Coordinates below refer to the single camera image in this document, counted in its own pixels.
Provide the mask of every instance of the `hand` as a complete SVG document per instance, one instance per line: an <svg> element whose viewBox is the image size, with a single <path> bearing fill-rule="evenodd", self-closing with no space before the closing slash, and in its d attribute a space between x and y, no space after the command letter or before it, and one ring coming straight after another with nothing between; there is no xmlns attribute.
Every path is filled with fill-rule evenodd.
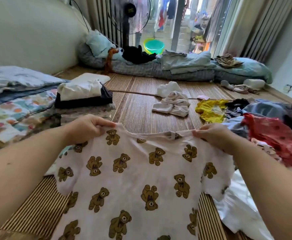
<svg viewBox="0 0 292 240"><path fill-rule="evenodd" d="M65 135L67 146L83 143L105 133L103 126L115 127L114 122L88 114L59 127Z"/></svg>
<svg viewBox="0 0 292 240"><path fill-rule="evenodd" d="M230 155L233 155L235 141L238 139L238 135L219 123L205 124L200 129L193 130L193 135Z"/></svg>

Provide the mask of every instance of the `electric fan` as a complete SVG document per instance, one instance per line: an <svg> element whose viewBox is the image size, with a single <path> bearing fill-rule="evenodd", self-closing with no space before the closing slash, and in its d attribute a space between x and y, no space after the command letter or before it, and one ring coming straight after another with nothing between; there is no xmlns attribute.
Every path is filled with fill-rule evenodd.
<svg viewBox="0 0 292 240"><path fill-rule="evenodd" d="M150 16L150 0L107 0L108 17L123 33L123 47L129 45L129 35L140 32Z"/></svg>

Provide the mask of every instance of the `floral blanket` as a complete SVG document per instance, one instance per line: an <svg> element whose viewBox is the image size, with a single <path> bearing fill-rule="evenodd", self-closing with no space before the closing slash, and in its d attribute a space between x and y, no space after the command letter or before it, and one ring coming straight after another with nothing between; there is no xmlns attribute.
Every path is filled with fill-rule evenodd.
<svg viewBox="0 0 292 240"><path fill-rule="evenodd" d="M57 89L17 98L0 105L0 147L20 141L54 113Z"/></svg>

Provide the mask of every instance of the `yellow clothing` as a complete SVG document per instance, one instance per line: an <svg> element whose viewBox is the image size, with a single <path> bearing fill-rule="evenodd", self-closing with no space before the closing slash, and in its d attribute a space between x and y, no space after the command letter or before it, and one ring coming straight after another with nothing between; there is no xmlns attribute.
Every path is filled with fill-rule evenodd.
<svg viewBox="0 0 292 240"><path fill-rule="evenodd" d="M225 109L228 100L202 100L197 104L195 111L200 113L200 117L210 123L221 123L224 121L224 113L221 109Z"/></svg>

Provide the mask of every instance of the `stack of folded clothes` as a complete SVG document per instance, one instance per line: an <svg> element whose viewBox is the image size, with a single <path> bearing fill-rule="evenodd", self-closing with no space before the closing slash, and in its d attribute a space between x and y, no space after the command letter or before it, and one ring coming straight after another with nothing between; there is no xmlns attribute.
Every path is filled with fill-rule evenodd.
<svg viewBox="0 0 292 240"><path fill-rule="evenodd" d="M61 84L55 100L55 113L61 115L61 125L87 114L110 120L115 109L113 93L103 85L109 80L108 76L85 73Z"/></svg>

